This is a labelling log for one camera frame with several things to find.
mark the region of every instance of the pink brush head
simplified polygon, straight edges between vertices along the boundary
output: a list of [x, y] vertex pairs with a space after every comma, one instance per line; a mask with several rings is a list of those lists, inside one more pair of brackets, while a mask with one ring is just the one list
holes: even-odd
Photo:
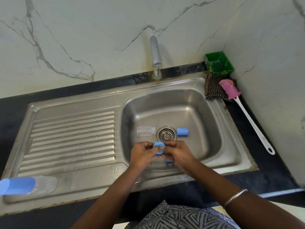
[[225, 90], [227, 95], [229, 96], [228, 99], [236, 98], [241, 94], [241, 92], [237, 91], [236, 87], [233, 84], [233, 81], [230, 79], [223, 79], [219, 82], [219, 85]]

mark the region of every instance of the drain strainer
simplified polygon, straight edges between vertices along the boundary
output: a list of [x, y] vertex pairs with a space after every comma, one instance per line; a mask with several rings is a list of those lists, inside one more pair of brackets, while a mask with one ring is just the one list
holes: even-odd
[[157, 140], [161, 142], [177, 140], [177, 132], [173, 127], [163, 126], [157, 131]]

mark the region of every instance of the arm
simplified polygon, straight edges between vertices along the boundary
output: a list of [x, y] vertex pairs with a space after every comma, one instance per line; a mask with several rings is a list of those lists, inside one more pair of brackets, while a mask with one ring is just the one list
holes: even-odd
[[[175, 162], [186, 174], [200, 182], [223, 206], [241, 188], [198, 161], [184, 141], [165, 142], [166, 154], [158, 157]], [[225, 209], [241, 228], [305, 228], [305, 224], [250, 192], [233, 200]]]
[[123, 205], [141, 172], [158, 152], [153, 143], [136, 143], [131, 152], [129, 167], [106, 192], [83, 214], [71, 229], [109, 228], [121, 212]]

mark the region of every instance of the cloth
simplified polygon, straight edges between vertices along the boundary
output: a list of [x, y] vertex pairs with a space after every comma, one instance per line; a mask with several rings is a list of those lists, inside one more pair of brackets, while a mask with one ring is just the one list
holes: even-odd
[[187, 206], [169, 205], [164, 200], [139, 223], [130, 222], [125, 229], [151, 229], [151, 228], [203, 228], [224, 229], [240, 227], [227, 216], [213, 208], [194, 208]]
[[[226, 78], [221, 77], [220, 75], [213, 75], [211, 73], [208, 74], [204, 83], [204, 95], [206, 96], [206, 99], [211, 99], [212, 97], [220, 97], [223, 100], [234, 102], [233, 99], [228, 99], [227, 93], [219, 85], [219, 82], [223, 79]], [[234, 86], [236, 87], [236, 80], [233, 79], [232, 81], [234, 83]]]

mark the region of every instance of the sink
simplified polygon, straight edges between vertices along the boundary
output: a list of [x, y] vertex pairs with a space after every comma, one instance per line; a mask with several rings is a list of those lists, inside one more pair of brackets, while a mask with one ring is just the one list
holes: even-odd
[[[29, 105], [2, 178], [53, 176], [44, 196], [1, 196], [0, 215], [96, 198], [127, 169], [139, 141], [184, 140], [193, 155], [226, 175], [257, 169], [221, 99], [206, 100], [204, 73]], [[137, 126], [158, 131], [137, 137]], [[189, 136], [176, 135], [188, 128]], [[154, 158], [132, 191], [191, 181]]]

